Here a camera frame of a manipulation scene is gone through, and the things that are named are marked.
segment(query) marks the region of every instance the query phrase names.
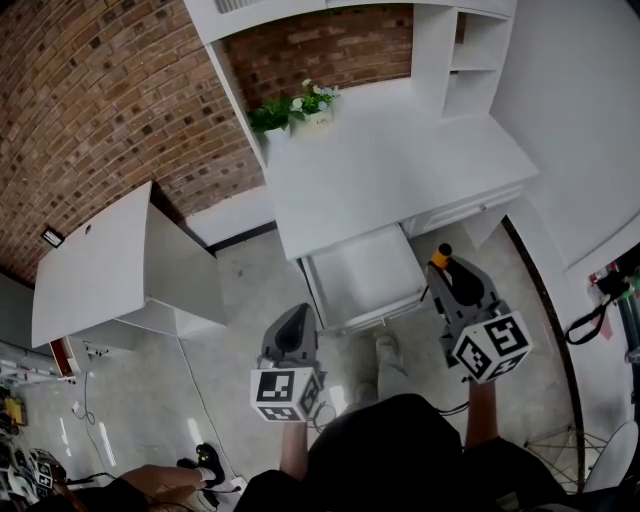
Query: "wire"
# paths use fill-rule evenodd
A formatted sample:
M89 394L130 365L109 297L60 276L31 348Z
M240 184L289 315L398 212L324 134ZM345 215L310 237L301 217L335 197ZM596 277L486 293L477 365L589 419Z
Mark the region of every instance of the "wire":
M193 369L191 368L191 364L189 363L189 359L187 359L187 354L184 351L184 346L182 345L182 340L177 336L176 336L176 339L178 340L178 345L180 346L180 350L182 351L182 357L184 357L184 361L185 361L185 363L187 363L187 368L189 369L189 375L191 375L191 381L193 382L193 387L196 388L196 392L198 393L198 396L200 397L200 402L202 403L202 408L204 409L204 412L207 415L207 418L209 418L209 423L211 423L211 428L213 429L213 433L216 435L216 438L218 439L218 447L220 448L220 453L224 457L224 460L226 461L227 467L229 468L229 471L231 471L231 474L233 475L233 478L237 478L238 475L236 475L235 472L233 471L233 468L231 467L231 463L229 462L229 457L227 457L227 454L224 452L224 448L222 448L222 439L220 439L220 436L218 435L218 431L216 430L216 426L214 425L213 420L211 419L211 415L209 414L209 411L207 410L207 406L204 403L204 398L202 397L202 393L200 392L200 388L198 387L198 384L196 383L196 378L193 375Z
M456 414L461 413L462 411L466 411L469 408L469 402L465 402L457 407L454 407L453 409L449 409L449 410L442 410L442 409L437 409L436 411L438 411L438 413L440 413L440 416L454 416Z
M325 407L330 407L331 409L333 409L333 418L331 418L329 421L327 421L326 423L322 424L322 425L318 425L318 416L320 416L320 412L322 411L323 408ZM333 420L335 420L338 417L338 412L336 411L336 408L331 405L328 404L327 401L325 400L324 402L320 402L320 405L318 406L318 408L316 409L315 414L313 415L312 418L309 418L308 421L311 422L311 424L307 424L307 428L312 428L314 429L318 434L322 434L322 431L325 429L325 427L331 423Z
M88 377L89 377L89 373L87 372L84 374L84 402L82 402L82 407L84 408L84 412L82 414L78 414L73 409L71 409L71 412L79 420L86 419L89 422L89 425L93 426L96 424L96 416L91 411L89 411L89 408L87 406L87 378Z
M102 470L105 471L104 462L102 462L102 455L100 455L100 450L98 449L98 445L93 440L93 437L91 437L91 433L89 432L89 425L93 426L93 425L96 424L96 416L95 416L95 414L93 414L89 410L89 406L87 405L87 380L88 380L88 378L89 378L89 372L85 372L85 374L84 374L84 402L82 403L82 407L84 407L84 413L80 414L80 415L76 414L76 411L74 411L73 409L71 409L71 412L79 420L84 420L84 429L87 431L87 437L89 438L89 441L91 441L91 444L93 445L93 448L96 450L96 453L98 454L98 460L100 461L100 465L102 466Z

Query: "tiled floor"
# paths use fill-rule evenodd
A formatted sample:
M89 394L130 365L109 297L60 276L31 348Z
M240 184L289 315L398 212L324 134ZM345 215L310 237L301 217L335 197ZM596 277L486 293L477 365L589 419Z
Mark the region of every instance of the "tiled floor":
M443 241L492 276L501 296L522 313L534 338L530 356L498 382L502 436L523 444L568 425L569 393L551 329L506 233L499 228L477 251L459 225L416 238L411 244L422 266ZM25 442L50 450L72 477L102 471L103 466L118 475L146 463L172 465L180 457L193 456L200 439L221 442L233 472L247 480L276 467L281 427L263 422L249 406L249 370L255 367L262 336L271 322L289 307L311 299L303 278L285 260L277 232L225 249L218 258L230 319L225 336L183 341L189 365L175 338L149 333L135 352L96 362L87 381L87 397L96 417L89 431L100 458L84 422L71 411L76 400L83 400L83 381L75 386L51 383L23 388L30 421ZM442 320L435 308L394 320L391 327L416 391L440 409L464 403L464 372L459 367L446 368L437 341ZM374 348L368 336L323 337L319 357L329 372L321 400L331 402L344 391L349 402L355 384L375 375ZM323 415L330 419L330 410ZM466 413L449 420L463 434ZM565 467L573 466L573 457L563 459ZM225 499L229 504L234 501L232 495Z

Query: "white table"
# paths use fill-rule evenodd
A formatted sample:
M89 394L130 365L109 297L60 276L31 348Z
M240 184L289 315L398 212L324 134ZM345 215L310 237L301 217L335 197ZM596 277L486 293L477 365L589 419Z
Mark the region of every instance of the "white table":
M224 327L213 256L149 203L147 183L38 265L33 346L72 337L132 349L138 329L189 338Z
M326 131L298 128L268 154L288 259L425 213L461 220L500 204L492 198L502 191L516 190L512 200L538 174L490 115L434 124L420 104L410 79L355 87ZM465 205L475 208L461 215Z

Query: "green plant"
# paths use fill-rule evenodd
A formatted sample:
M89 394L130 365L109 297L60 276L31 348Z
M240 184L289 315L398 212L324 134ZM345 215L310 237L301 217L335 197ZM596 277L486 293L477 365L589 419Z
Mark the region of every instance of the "green plant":
M263 133L278 128L284 130L289 124L291 112L291 98L286 94L277 99L266 99L262 106L249 112L251 128L257 133Z
M311 115L325 111L338 95L337 87L321 89L317 85L313 85L310 78L302 82L302 85L305 87L305 93L291 103L291 109L294 112Z

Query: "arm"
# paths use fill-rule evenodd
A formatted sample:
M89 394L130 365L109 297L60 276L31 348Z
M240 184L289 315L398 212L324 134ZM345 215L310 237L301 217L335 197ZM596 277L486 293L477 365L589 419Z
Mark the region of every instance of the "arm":
M308 459L307 424L285 423L280 471L302 481L307 474Z
M469 421L465 448L469 449L498 437L495 382L478 384L469 380Z
M73 494L69 490L66 485L55 483L53 484L53 489L62 497L64 497L65 500L71 503L76 512L89 512L87 508L82 504L82 502L76 497L75 494Z

